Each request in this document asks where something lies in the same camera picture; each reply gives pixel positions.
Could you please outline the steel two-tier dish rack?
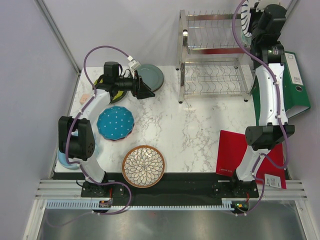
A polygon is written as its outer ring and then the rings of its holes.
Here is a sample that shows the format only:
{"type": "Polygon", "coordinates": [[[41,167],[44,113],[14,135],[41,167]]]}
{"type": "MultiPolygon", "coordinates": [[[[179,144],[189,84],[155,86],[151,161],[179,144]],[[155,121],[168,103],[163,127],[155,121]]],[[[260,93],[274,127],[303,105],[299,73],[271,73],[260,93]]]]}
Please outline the steel two-tier dish rack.
{"type": "Polygon", "coordinates": [[[250,99],[254,82],[250,58],[236,43],[241,16],[232,13],[179,12],[176,70],[180,74],[178,102],[191,97],[250,99]]]}

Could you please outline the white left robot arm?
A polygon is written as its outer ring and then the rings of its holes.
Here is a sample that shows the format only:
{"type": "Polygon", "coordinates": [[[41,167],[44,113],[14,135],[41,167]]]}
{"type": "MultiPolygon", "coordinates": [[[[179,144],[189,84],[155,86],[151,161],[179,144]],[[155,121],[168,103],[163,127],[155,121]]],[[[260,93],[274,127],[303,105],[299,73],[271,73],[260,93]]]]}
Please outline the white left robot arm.
{"type": "Polygon", "coordinates": [[[92,94],[82,107],[72,116],[62,116],[58,120],[59,151],[64,154],[68,165],[79,166],[85,179],[93,183],[92,191],[99,197],[109,193],[110,185],[104,181],[106,172],[94,156],[96,140],[92,125],[119,91],[130,92],[138,100],[155,96],[137,70],[128,77],[104,73],[97,84],[92,85],[92,94]]]}

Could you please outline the blue polka dot plate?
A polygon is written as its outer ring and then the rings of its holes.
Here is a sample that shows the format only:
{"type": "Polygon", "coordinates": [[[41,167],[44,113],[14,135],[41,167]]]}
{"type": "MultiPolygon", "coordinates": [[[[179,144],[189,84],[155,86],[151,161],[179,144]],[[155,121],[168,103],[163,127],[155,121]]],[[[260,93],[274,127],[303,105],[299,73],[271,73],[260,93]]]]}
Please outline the blue polka dot plate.
{"type": "Polygon", "coordinates": [[[98,133],[104,139],[117,141],[133,131],[135,120],[132,112],[126,107],[112,106],[98,116],[96,125],[98,133]]]}

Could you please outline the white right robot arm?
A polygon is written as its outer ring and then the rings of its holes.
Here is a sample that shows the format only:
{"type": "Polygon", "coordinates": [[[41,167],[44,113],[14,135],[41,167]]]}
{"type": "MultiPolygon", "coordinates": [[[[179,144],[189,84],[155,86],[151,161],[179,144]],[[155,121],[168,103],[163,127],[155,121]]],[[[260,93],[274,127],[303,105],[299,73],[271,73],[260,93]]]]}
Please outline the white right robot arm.
{"type": "Polygon", "coordinates": [[[258,125],[245,130],[247,148],[240,165],[234,171],[235,181],[229,184],[229,191],[235,197],[247,191],[246,183],[256,180],[256,173],[264,158],[278,144],[287,143],[295,132],[288,123],[283,93],[285,71],[285,49],[279,41],[286,22],[287,10],[278,3],[256,2],[253,7],[247,0],[237,6],[235,13],[241,17],[242,35],[250,39],[247,50],[238,39],[236,30],[233,37],[238,46],[253,61],[255,79],[259,86],[258,125]]]}

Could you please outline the light blue headphones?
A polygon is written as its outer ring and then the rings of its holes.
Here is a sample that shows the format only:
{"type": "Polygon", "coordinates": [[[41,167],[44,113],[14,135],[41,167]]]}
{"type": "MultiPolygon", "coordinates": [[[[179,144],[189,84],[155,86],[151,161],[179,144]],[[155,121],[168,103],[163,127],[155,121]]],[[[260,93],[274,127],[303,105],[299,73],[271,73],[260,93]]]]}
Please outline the light blue headphones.
{"type": "Polygon", "coordinates": [[[98,163],[99,146],[96,144],[95,136],[88,139],[71,135],[68,158],[66,157],[67,140],[62,140],[62,148],[58,150],[58,160],[67,169],[83,169],[87,175],[101,174],[103,169],[98,163]]]}

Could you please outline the red folder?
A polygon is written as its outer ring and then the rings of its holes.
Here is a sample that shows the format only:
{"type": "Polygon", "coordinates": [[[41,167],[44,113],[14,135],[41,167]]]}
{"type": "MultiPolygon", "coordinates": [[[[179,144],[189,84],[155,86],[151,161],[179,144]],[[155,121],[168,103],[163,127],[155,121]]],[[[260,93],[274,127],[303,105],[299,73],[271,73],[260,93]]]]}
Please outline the red folder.
{"type": "MultiPolygon", "coordinates": [[[[245,135],[237,132],[221,130],[217,153],[217,174],[230,177],[240,165],[246,149],[245,135]]],[[[276,168],[267,158],[261,158],[262,163],[257,169],[256,177],[266,180],[266,185],[286,189],[285,170],[276,168]]]]}

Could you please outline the green lever arch binder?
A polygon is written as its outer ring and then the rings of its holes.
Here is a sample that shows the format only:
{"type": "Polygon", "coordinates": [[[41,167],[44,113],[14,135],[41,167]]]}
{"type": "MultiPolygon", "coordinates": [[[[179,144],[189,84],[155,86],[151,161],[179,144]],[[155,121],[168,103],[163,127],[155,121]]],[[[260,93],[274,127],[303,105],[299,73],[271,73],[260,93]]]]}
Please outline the green lever arch binder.
{"type": "Polygon", "coordinates": [[[285,65],[282,75],[283,104],[286,117],[291,119],[311,108],[307,89],[299,71],[294,52],[285,52],[285,65]]]}

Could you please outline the brown-rimmed petal pattern plate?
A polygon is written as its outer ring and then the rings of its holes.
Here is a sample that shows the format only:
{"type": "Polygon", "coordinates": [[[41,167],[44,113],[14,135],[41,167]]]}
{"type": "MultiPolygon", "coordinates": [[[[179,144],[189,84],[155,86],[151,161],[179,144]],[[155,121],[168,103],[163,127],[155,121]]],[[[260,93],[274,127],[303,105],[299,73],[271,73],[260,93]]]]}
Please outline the brown-rimmed petal pattern plate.
{"type": "Polygon", "coordinates": [[[130,185],[145,189],[161,180],[165,167],[165,159],[158,149],[149,145],[140,145],[125,155],[121,171],[130,185]]]}

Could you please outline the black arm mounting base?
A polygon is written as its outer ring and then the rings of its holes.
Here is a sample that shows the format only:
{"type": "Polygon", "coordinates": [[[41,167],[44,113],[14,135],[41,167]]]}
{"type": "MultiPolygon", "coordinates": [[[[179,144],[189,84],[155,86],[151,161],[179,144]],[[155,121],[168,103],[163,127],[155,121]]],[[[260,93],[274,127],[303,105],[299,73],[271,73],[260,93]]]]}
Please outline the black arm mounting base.
{"type": "Polygon", "coordinates": [[[83,198],[111,198],[121,204],[169,203],[215,204],[226,199],[258,198],[255,181],[243,183],[233,177],[216,173],[165,173],[160,181],[148,188],[130,185],[122,174],[107,174],[109,185],[82,184],[83,198]]]}

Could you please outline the pink cube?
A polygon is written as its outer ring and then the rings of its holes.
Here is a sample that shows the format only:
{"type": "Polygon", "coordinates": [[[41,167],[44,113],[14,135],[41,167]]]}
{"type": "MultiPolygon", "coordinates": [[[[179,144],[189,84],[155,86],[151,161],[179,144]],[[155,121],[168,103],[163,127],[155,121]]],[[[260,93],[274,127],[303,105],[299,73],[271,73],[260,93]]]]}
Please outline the pink cube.
{"type": "Polygon", "coordinates": [[[83,94],[79,99],[79,103],[83,105],[90,97],[90,94],[83,94]]]}

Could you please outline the white plate with blue stripes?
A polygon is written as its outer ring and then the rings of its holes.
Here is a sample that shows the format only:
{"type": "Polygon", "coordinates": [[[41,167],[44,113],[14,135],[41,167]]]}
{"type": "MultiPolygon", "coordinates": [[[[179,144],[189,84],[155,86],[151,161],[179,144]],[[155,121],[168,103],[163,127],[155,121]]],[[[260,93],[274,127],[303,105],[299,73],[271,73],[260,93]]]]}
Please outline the white plate with blue stripes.
{"type": "Polygon", "coordinates": [[[240,8],[240,16],[241,16],[241,29],[242,33],[246,38],[251,37],[251,33],[249,32],[249,25],[250,25],[250,6],[249,1],[245,0],[240,8]]]}

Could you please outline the grey-blue ceramic plate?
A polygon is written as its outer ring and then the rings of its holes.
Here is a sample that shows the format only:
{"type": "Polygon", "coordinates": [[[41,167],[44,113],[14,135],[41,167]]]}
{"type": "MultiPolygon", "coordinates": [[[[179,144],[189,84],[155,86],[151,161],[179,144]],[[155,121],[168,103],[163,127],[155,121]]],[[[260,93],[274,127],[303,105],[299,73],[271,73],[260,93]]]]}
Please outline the grey-blue ceramic plate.
{"type": "Polygon", "coordinates": [[[152,79],[156,76],[164,76],[163,72],[153,64],[142,64],[137,68],[139,76],[142,77],[145,84],[150,88],[152,86],[152,79]]]}

